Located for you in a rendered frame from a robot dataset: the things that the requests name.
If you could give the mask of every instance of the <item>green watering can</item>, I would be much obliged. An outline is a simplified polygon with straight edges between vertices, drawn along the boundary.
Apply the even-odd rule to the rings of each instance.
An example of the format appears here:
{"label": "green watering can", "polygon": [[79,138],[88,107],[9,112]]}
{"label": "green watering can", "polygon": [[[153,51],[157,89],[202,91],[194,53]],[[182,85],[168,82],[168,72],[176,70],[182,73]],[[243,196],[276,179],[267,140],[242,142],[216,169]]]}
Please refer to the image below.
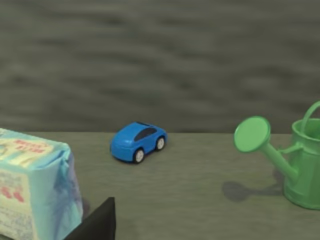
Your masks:
{"label": "green watering can", "polygon": [[[320,118],[310,118],[320,107],[314,103],[302,120],[292,124],[291,146],[275,149],[271,127],[265,118],[252,116],[234,132],[234,144],[242,153],[261,151],[285,176],[283,193],[292,203],[320,210]],[[289,154],[288,161],[282,154]]]}

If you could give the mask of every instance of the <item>car door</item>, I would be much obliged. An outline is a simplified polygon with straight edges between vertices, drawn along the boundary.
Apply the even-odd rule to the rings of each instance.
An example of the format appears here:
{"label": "car door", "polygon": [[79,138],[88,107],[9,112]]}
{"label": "car door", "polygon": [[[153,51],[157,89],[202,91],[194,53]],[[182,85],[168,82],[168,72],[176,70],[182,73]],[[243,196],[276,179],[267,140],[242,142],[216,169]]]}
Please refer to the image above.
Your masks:
{"label": "car door", "polygon": [[154,127],[148,127],[142,130],[135,138],[139,141],[146,153],[151,152],[155,148],[155,133],[157,130]]}

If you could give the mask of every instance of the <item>gray surface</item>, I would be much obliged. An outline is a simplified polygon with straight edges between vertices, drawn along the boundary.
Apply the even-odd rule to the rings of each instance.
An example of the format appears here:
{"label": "gray surface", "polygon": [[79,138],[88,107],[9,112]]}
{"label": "gray surface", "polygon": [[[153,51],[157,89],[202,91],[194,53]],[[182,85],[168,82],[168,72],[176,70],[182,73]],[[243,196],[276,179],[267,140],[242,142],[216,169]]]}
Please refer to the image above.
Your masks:
{"label": "gray surface", "polygon": [[[140,165],[111,158],[106,133],[36,133],[70,144],[90,212],[115,197],[116,240],[318,240],[320,211],[291,204],[282,177],[230,134],[170,134]],[[288,135],[272,136],[286,146]]]}
{"label": "gray surface", "polygon": [[0,126],[289,133],[320,93],[316,0],[2,0]]}

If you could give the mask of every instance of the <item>car roof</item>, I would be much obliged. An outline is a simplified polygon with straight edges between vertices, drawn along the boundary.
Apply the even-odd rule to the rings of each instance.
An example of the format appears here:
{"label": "car roof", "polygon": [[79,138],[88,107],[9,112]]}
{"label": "car roof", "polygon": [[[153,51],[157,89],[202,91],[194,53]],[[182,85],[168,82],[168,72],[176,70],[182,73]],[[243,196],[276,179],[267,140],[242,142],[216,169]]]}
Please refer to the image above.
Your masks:
{"label": "car roof", "polygon": [[122,128],[118,133],[116,134],[118,138],[126,138],[127,140],[133,140],[135,136],[140,133],[140,131],[147,129],[151,127],[150,125],[146,123],[141,122],[132,122]]}

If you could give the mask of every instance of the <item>watering can spout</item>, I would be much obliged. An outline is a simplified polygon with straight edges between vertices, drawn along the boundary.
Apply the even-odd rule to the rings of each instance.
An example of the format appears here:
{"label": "watering can spout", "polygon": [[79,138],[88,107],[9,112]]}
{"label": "watering can spout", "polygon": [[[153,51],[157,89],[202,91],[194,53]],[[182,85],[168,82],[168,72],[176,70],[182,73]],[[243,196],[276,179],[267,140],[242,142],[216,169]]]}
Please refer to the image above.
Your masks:
{"label": "watering can spout", "polygon": [[270,136],[271,127],[268,120],[261,116],[253,116],[239,124],[233,139],[238,151],[242,153],[261,151],[283,175],[295,182],[298,178],[298,171],[290,166],[282,153],[297,151],[301,147],[294,145],[285,150],[276,150],[270,144]]}

